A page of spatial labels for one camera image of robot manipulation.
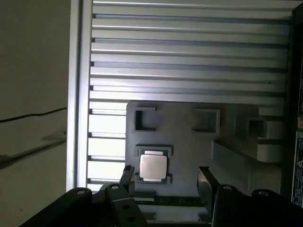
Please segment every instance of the black cable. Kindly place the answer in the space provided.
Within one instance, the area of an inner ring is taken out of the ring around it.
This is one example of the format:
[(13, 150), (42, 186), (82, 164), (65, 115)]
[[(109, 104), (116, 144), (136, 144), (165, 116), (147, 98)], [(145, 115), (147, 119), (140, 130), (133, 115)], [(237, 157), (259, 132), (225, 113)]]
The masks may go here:
[(19, 120), (19, 119), (22, 119), (22, 118), (27, 118), (27, 117), (40, 117), (40, 116), (45, 116), (45, 115), (49, 115), (49, 114), (53, 114), (55, 112), (59, 112), (59, 111), (62, 111), (62, 110), (66, 110), (67, 107), (63, 107), (63, 108), (60, 108), (60, 109), (57, 109), (57, 110), (52, 110), (52, 111), (49, 111), (49, 112), (46, 112), (46, 113), (31, 113), (31, 114), (26, 114), (26, 115), (22, 115), (22, 116), (19, 116), (19, 117), (13, 117), (13, 118), (8, 118), (8, 119), (4, 119), (4, 120), (0, 120), (0, 123), (5, 123), (5, 122), (12, 122), (12, 121), (15, 121), (15, 120)]

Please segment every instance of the label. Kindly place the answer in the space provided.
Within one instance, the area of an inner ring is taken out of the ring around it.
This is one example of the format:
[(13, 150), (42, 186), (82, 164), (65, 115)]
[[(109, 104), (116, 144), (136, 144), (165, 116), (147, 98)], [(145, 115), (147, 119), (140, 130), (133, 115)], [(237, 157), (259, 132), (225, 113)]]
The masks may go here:
[(303, 138), (297, 138), (292, 202), (303, 208)]

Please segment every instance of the beige wall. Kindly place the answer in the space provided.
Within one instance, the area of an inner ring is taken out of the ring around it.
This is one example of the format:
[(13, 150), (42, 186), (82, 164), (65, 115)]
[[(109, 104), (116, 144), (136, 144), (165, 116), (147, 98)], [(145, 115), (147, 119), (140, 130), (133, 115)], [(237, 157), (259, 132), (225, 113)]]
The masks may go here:
[[(70, 0), (0, 2), (0, 119), (67, 104)], [(0, 124), (0, 155), (43, 144), (66, 112)], [(65, 192), (66, 146), (0, 170), (0, 226), (18, 226)]]

